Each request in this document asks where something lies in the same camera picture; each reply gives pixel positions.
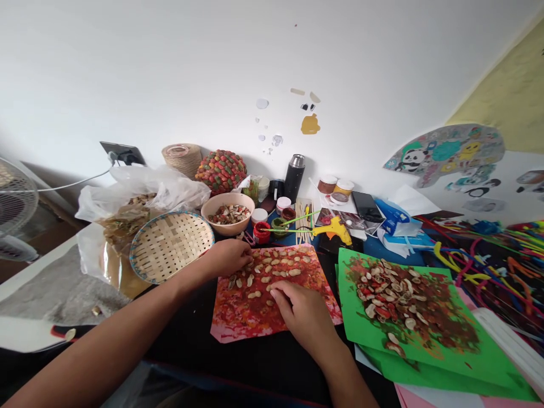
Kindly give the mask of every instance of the electric fan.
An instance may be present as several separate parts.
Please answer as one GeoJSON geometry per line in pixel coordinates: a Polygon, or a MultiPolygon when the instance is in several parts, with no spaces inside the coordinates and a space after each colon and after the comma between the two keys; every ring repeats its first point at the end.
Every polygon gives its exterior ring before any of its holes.
{"type": "Polygon", "coordinates": [[[33,247],[9,235],[30,220],[38,199],[34,182],[16,166],[0,158],[0,258],[22,262],[39,258],[33,247]]]}

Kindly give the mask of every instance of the woven bamboo basket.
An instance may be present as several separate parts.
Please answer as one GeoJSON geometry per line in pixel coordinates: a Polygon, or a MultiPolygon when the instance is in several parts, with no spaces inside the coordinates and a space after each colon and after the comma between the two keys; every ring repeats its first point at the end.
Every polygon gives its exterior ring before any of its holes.
{"type": "Polygon", "coordinates": [[[144,281],[160,284],[198,259],[214,242],[214,233],[201,216],[168,212],[138,231],[130,247],[130,263],[144,281]]]}

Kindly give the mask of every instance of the hand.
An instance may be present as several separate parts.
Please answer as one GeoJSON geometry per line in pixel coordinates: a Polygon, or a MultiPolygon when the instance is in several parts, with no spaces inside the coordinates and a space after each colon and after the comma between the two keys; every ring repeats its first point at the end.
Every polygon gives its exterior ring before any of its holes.
{"type": "Polygon", "coordinates": [[[329,308],[318,292],[280,280],[272,284],[270,294],[278,304],[287,328],[318,365],[325,364],[335,355],[336,349],[344,346],[330,318],[329,308]]]}
{"type": "Polygon", "coordinates": [[[202,263],[211,278],[230,276],[253,260],[250,250],[251,247],[245,241],[219,241],[202,256],[202,263]]]}

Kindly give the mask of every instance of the yellow glue gun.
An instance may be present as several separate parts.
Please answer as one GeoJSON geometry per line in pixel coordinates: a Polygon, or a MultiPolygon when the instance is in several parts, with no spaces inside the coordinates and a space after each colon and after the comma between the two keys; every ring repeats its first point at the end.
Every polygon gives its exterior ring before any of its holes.
{"type": "Polygon", "coordinates": [[[322,232],[332,232],[338,235],[344,244],[351,245],[350,233],[347,231],[346,226],[340,224],[340,217],[338,216],[330,220],[330,225],[314,228],[312,232],[314,236],[322,232]]]}

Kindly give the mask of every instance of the electrical outlet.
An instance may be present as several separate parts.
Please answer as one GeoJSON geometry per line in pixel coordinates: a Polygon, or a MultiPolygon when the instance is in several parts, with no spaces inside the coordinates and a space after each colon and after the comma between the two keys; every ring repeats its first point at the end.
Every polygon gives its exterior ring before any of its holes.
{"type": "Polygon", "coordinates": [[[117,155],[115,160],[125,162],[126,165],[141,164],[146,165],[140,150],[136,146],[127,146],[125,144],[100,142],[107,154],[113,152],[117,155]]]}

